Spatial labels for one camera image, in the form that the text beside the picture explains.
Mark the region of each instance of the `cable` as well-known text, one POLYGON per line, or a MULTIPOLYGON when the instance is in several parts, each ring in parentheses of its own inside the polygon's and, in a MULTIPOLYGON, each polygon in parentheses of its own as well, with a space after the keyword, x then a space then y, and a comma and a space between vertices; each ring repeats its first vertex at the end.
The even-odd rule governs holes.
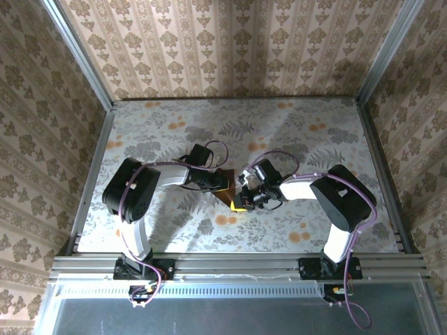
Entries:
POLYGON ((264 209, 267 209, 268 211, 274 211, 275 209, 280 208, 280 206, 282 206, 282 204, 283 204, 283 202, 280 201, 279 204, 278 204, 277 206, 275 206, 275 207, 273 207, 273 208, 265 208, 265 207, 264 207, 264 209))
POLYGON ((201 191, 199 188, 191 188, 191 187, 183 186, 183 185, 180 185, 180 187, 184 188, 185 190, 190 190, 190 191, 201 191))
POLYGON ((296 156, 294 156, 294 155, 291 154, 290 152, 287 152, 287 151, 279 150, 279 149, 278 149, 278 150, 270 150, 270 151, 265 152, 264 154, 259 155, 258 158, 256 158, 256 159, 253 161, 253 163, 250 164, 250 165, 248 166, 248 168, 247 168, 246 170, 247 170, 247 171, 250 171, 250 170, 253 168, 253 166, 254 166, 257 162, 259 162, 260 159, 266 157, 266 156, 269 155, 269 154, 284 154, 284 155, 287 155, 287 156, 291 157, 291 158, 295 161, 295 163, 296 163, 296 169, 294 169, 294 171, 293 171, 291 174, 295 174, 295 173, 298 172, 298 170, 300 169, 300 161, 298 160, 298 158, 296 158, 296 156))
POLYGON ((331 178, 334 179, 340 183, 343 183, 344 185, 348 186, 351 190, 353 190, 354 192, 356 192, 367 204, 368 206, 371 208, 372 211, 372 217, 368 220, 368 222, 363 223, 362 225, 358 225, 356 227, 356 229, 353 232, 353 237, 351 238, 351 241, 349 242, 348 248, 347 248, 347 254, 346 254, 346 262, 344 265, 344 274, 343 274, 343 289, 344 289, 344 300, 345 300, 345 304, 346 304, 346 309, 348 310, 349 316, 351 316, 352 321, 354 322, 354 324, 363 330, 369 329, 372 326, 372 320, 371 317, 369 316, 369 313, 359 304, 355 303, 355 302, 350 302, 349 301, 349 295, 348 295, 348 267, 349 267, 349 261, 351 260, 351 256, 353 253, 353 248, 357 242, 357 238, 358 236, 362 233, 362 230, 364 230, 365 228, 373 225, 376 222, 377 219, 377 209, 374 206, 374 204, 372 203, 372 201, 360 190, 358 189, 355 185, 353 185, 352 183, 350 183, 349 181, 340 178, 338 176, 335 176, 333 174, 328 174, 328 173, 322 173, 322 172, 316 172, 313 174, 301 174, 301 175, 293 175, 293 177, 295 179, 308 179, 310 177, 327 177, 327 178, 331 178), (351 306, 356 306, 357 308, 359 308, 367 317, 368 319, 368 323, 366 326, 362 326, 357 319, 354 317, 352 310, 351 310, 351 306))
POLYGON ((118 217, 123 221, 123 216, 122 216, 122 210, 123 210, 123 206, 124 206, 124 201, 127 197, 127 194, 129 193, 129 190, 131 189, 131 185, 133 184, 133 181, 135 181, 136 177, 140 174, 140 172, 144 169, 144 168, 152 168, 152 167, 156 167, 156 166, 166 166, 166 165, 179 165, 179 166, 184 166, 186 168, 193 168, 193 169, 197 169, 197 170, 204 170, 204 171, 213 171, 216 170, 220 167, 222 167, 226 161, 228 160, 228 147, 226 146, 225 143, 218 141, 218 140, 213 140, 213 141, 209 141, 205 147, 211 143, 219 143, 221 144, 225 150, 226 150, 226 156, 225 159, 223 160, 223 162, 219 165, 216 165, 214 167, 202 167, 202 166, 196 166, 196 165, 192 165, 192 164, 188 164, 185 162, 176 162, 176 161, 172 161, 172 162, 158 162, 158 163, 146 163, 146 164, 142 164, 133 174, 132 177, 130 178, 129 182, 126 185, 126 188, 124 189, 123 195, 121 196, 121 200, 119 201, 119 206, 118 206, 118 217))
MULTIPOLYGON (((129 179, 126 188, 124 189, 123 195, 121 196, 121 200, 119 201, 119 206, 118 206, 118 217, 121 220, 122 223, 124 223, 124 218, 123 218, 123 206, 124 206, 124 201, 127 197, 127 195, 129 194, 129 190, 131 189, 131 185, 133 184, 133 182, 135 181, 136 177, 140 174, 140 172, 144 169, 144 168, 151 168, 154 166, 165 166, 165 165, 180 165, 180 166, 184 166, 186 168, 193 168, 193 169, 197 169, 197 170, 204 170, 204 171, 209 171, 209 170, 216 170, 218 168, 220 168, 221 166, 223 166, 226 161, 228 160, 228 156, 229 156, 229 151, 228 151, 228 147, 226 146, 225 143, 223 143, 222 141, 218 141, 218 140, 212 140, 209 141, 207 144, 205 144, 205 147, 207 147, 209 144, 211 143, 219 143, 220 145, 222 145, 222 147, 225 148, 226 150, 226 156, 225 159, 223 160, 223 162, 217 166, 214 167, 201 167, 201 166, 195 166, 195 165, 191 165, 191 164, 187 164, 184 162, 160 162, 160 163, 146 163, 146 164, 142 164, 133 174, 132 177, 129 179)), ((157 285, 156 285, 156 289, 155 292, 152 294, 152 296, 144 301, 142 304, 142 307, 145 307, 148 303, 150 303, 153 298, 155 298, 155 296, 159 293, 160 287, 161 287, 161 275, 160 272, 158 271, 158 269, 154 266, 152 266, 151 264, 147 264, 144 263, 142 261, 140 261, 137 256, 132 252, 132 250, 129 248, 126 239, 124 238, 124 234, 121 234, 124 245, 126 246, 127 250, 129 251, 129 253, 131 254, 133 260, 135 262, 137 262, 139 265, 142 265, 144 267, 149 267, 153 272, 156 273, 157 275, 157 285)))
MULTIPOLYGON (((141 306, 142 306, 142 307, 146 307, 146 305, 147 305, 148 303, 150 303, 150 302, 153 300, 153 298, 155 298, 155 296, 158 294, 158 292, 159 292, 159 290, 160 290, 160 288, 161 288, 161 275, 160 275, 160 272, 158 271, 158 269, 157 269, 155 266, 140 261, 140 260, 137 258, 137 256, 132 252, 132 250, 129 248, 129 245, 127 244, 126 239, 124 238, 124 234, 121 233, 121 236, 122 236, 124 245, 126 246, 128 252, 131 254, 133 260, 134 260, 135 262, 137 262, 139 265, 142 265, 142 266, 144 266, 144 267, 149 267, 149 268, 156 274, 156 277, 157 277, 157 283, 156 283, 156 289, 155 289, 155 292, 152 294, 152 296, 151 296, 148 300, 146 300, 146 301, 144 301, 144 302, 141 303, 141 306)), ((131 295, 131 302, 132 302, 132 304, 133 304, 134 306, 136 306, 136 304, 134 304, 134 303, 135 303, 135 300, 133 300, 133 297, 135 296, 136 293, 137 293, 137 292, 133 292, 132 295, 131 295)))

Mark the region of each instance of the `table surface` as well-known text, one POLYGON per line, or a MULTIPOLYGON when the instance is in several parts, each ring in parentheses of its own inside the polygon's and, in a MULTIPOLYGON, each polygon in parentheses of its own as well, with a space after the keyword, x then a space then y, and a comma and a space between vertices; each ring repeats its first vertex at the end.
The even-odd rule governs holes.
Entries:
MULTIPOLYGON (((300 173, 327 171, 341 163, 376 196, 379 218, 358 240, 356 251, 397 252, 388 212, 352 98, 129 101, 117 104, 79 252, 119 252, 117 224, 101 202, 126 157, 169 161, 195 143, 221 140, 236 175, 258 155, 283 149, 300 159, 300 173)), ((214 150, 222 159, 224 150, 214 150)), ((283 175, 287 156, 270 158, 283 175)), ((158 188, 144 217, 156 252, 319 252, 330 221, 316 200, 287 202, 275 211, 234 213, 212 194, 178 186, 158 188)))

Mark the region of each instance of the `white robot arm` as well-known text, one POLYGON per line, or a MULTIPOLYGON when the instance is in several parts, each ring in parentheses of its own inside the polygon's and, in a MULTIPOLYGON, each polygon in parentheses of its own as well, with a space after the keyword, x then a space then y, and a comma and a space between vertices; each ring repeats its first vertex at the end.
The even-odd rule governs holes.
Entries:
POLYGON ((121 225, 120 233, 124 234, 130 252, 137 259, 144 260, 152 256, 145 224, 141 218, 147 212, 156 188, 190 183, 195 183, 201 191, 217 192, 228 188, 229 180, 224 170, 194 168, 204 166, 211 154, 211 150, 196 144, 189 155, 182 157, 185 158, 183 163, 188 166, 160 163, 145 167, 133 158, 125 159, 121 164, 104 190, 103 203, 111 214, 118 215, 121 212, 122 217, 117 217, 117 220, 129 223, 121 225), (129 188, 129 181, 138 169, 140 171, 129 188), (128 193, 123 199, 126 188, 128 193))
MULTIPOLYGON (((348 252, 353 233, 357 225, 371 214, 371 207, 346 184, 328 177, 310 175, 304 179, 295 176, 282 177, 268 159, 263 159, 253 166, 261 182, 249 189, 244 182, 245 175, 240 176, 242 191, 238 193, 231 205, 234 211, 251 211, 264 208, 270 200, 286 202, 298 199, 318 200, 326 215, 332 222, 328 240, 321 252, 321 267, 327 274, 339 271, 348 252)), ((336 165, 328 174, 337 176, 355 186, 376 206, 372 193, 343 165, 336 165)))

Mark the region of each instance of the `purple cable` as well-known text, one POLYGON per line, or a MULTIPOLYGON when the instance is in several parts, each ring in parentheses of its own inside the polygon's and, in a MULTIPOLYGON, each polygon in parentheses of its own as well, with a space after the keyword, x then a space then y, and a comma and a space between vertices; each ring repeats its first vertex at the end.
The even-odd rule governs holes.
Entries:
POLYGON ((334 180, 336 180, 336 181, 338 181, 340 183, 345 184, 351 190, 356 192, 368 204, 368 206, 371 207, 372 217, 368 220, 368 222, 363 223, 362 225, 357 226, 356 230, 354 231, 354 234, 353 234, 353 237, 351 239, 351 242, 348 245, 348 251, 347 251, 347 254, 346 254, 346 263, 344 265, 344 274, 343 274, 344 299, 345 299, 345 304, 346 304, 346 308, 348 310, 349 316, 351 316, 352 321, 356 324, 356 326, 358 328, 363 329, 363 330, 371 328, 372 321, 371 321, 371 317, 369 316, 369 313, 361 305, 359 305, 357 303, 354 303, 354 302, 349 302, 349 296, 348 296, 348 266, 349 266, 349 261, 351 260, 351 256, 352 256, 354 245, 357 242, 358 235, 361 234, 362 230, 364 230, 365 228, 367 228, 370 225, 374 224, 374 222, 377 219, 376 207, 374 206, 372 201, 360 189, 358 189, 356 186, 354 186, 349 181, 347 181, 345 179, 342 179, 340 177, 337 177, 337 176, 335 176, 333 174, 316 172, 314 174, 293 175, 293 177, 295 179, 308 179, 310 177, 327 177, 327 178, 334 179, 334 180), (351 310, 351 306, 350 306, 351 304, 353 306, 358 307, 366 315, 366 317, 368 319, 368 324, 366 326, 362 326, 357 321, 357 319, 354 317, 354 315, 352 313, 352 310, 351 310))
POLYGON ((193 169, 204 170, 204 171, 213 171, 213 170, 216 170, 218 168, 221 168, 226 163, 226 161, 228 160, 228 155, 229 155, 228 147, 226 146, 225 143, 223 143, 221 141, 217 141, 217 140, 209 141, 205 146, 209 145, 210 143, 220 143, 226 149, 225 159, 223 160, 223 162, 221 164, 216 165, 214 167, 195 166, 195 165, 191 165, 191 164, 188 164, 188 163, 185 163, 185 162, 159 162, 159 163, 146 163, 146 164, 141 165, 132 174, 132 177, 130 178, 129 182, 126 185, 126 188, 124 189, 123 196, 121 197, 121 200, 119 201, 118 217, 120 217, 123 220, 122 210, 123 210, 123 206, 124 206, 124 201, 125 201, 125 199, 127 197, 127 194, 129 193, 129 190, 131 189, 133 181, 135 181, 136 177, 140 174, 140 172, 144 168, 152 168, 152 167, 155 167, 155 166, 166 166, 166 165, 179 165, 179 166, 184 166, 186 168, 193 168, 193 169))
POLYGON ((295 163, 296 163, 296 169, 294 169, 294 171, 292 172, 292 174, 295 174, 295 173, 298 172, 298 170, 300 169, 300 161, 298 160, 298 158, 296 158, 296 156, 294 156, 294 155, 291 154, 290 152, 287 152, 287 151, 279 150, 279 149, 278 149, 278 150, 270 150, 270 151, 265 152, 264 154, 259 155, 259 156, 253 161, 253 163, 250 164, 250 165, 248 166, 248 168, 247 168, 246 170, 247 170, 247 171, 250 171, 250 170, 253 168, 253 166, 254 166, 257 162, 259 162, 260 159, 266 157, 268 154, 284 154, 284 155, 287 155, 287 156, 291 157, 291 158, 295 161, 295 163))
MULTIPOLYGON (((155 298, 155 296, 159 293, 159 290, 160 290, 160 288, 161 288, 161 275, 160 275, 160 271, 159 271, 156 267, 152 266, 151 264, 147 264, 147 263, 141 262, 141 261, 137 258, 137 256, 131 251, 131 249, 129 249, 129 246, 127 245, 127 242, 126 242, 126 239, 124 238, 124 234, 123 234, 123 233, 121 233, 121 236, 122 236, 124 245, 126 246, 127 250, 128 250, 129 253, 131 254, 131 256, 133 257, 133 260, 135 260, 139 265, 142 265, 142 266, 144 266, 144 267, 149 267, 153 272, 156 273, 156 277, 157 277, 156 289, 155 289, 154 294, 152 294, 152 296, 151 296, 148 300, 145 301, 145 303, 144 303, 144 306, 145 306, 145 305, 147 305, 148 303, 150 303, 150 302, 153 300, 153 298, 155 298)), ((135 292, 133 292, 132 295, 131 295, 131 301, 132 301, 132 302, 134 301, 133 298, 135 297, 135 294, 136 294, 136 293, 138 293, 138 292, 135 291, 135 292)))
MULTIPOLYGON (((124 222, 123 213, 122 213, 122 212, 123 212, 124 201, 125 201, 127 195, 129 194, 129 190, 131 189, 131 186, 132 186, 133 182, 135 181, 136 177, 140 174, 140 172, 141 172, 144 168, 150 168, 150 167, 154 167, 154 166, 180 165, 180 166, 184 166, 184 167, 186 167, 186 168, 194 168, 194 169, 197 169, 197 170, 204 170, 204 171, 218 169, 218 168, 220 168, 221 166, 223 166, 223 165, 226 163, 226 161, 228 160, 228 155, 229 155, 228 147, 225 145, 225 143, 223 143, 223 142, 221 142, 221 141, 218 141, 218 140, 212 140, 212 141, 209 141, 209 142, 205 145, 205 147, 208 146, 208 145, 211 144, 211 143, 220 143, 220 144, 225 148, 225 150, 226 150, 226 157, 225 157, 225 159, 223 160, 223 162, 222 162, 221 164, 217 165, 217 166, 214 166, 214 167, 201 167, 201 166, 195 166, 195 165, 187 164, 187 163, 184 163, 184 162, 160 162, 160 163, 147 163, 147 164, 143 164, 143 165, 141 165, 141 166, 140 166, 140 167, 139 167, 139 168, 132 174, 132 177, 130 178, 129 182, 128 182, 127 185, 126 185, 126 188, 124 189, 123 195, 121 196, 121 200, 119 201, 119 206, 118 206, 118 217, 119 217, 119 219, 121 220, 121 222, 122 222, 122 223, 124 222)), ((135 260, 138 264, 140 264, 140 265, 142 265, 142 266, 144 266, 144 267, 149 267, 149 268, 150 268, 152 271, 154 271, 154 272, 156 273, 156 275, 157 275, 158 280, 157 280, 157 286, 156 286, 155 292, 154 292, 154 294, 153 294, 153 295, 152 295, 152 296, 145 302, 145 305, 146 305, 146 304, 150 303, 151 300, 153 300, 153 298, 155 298, 155 296, 157 295, 157 293, 158 293, 159 290, 160 290, 160 287, 161 287, 161 275, 160 275, 160 272, 158 271, 158 269, 157 269, 156 267, 153 267, 151 264, 147 264, 147 263, 141 262, 141 261, 137 258, 137 256, 131 251, 131 249, 129 249, 129 246, 127 245, 127 242, 126 242, 126 240, 125 240, 125 238, 124 238, 124 234, 122 234, 122 239, 123 239, 124 245, 126 246, 127 250, 129 251, 129 253, 130 253, 131 256, 133 257, 133 260, 135 260)))

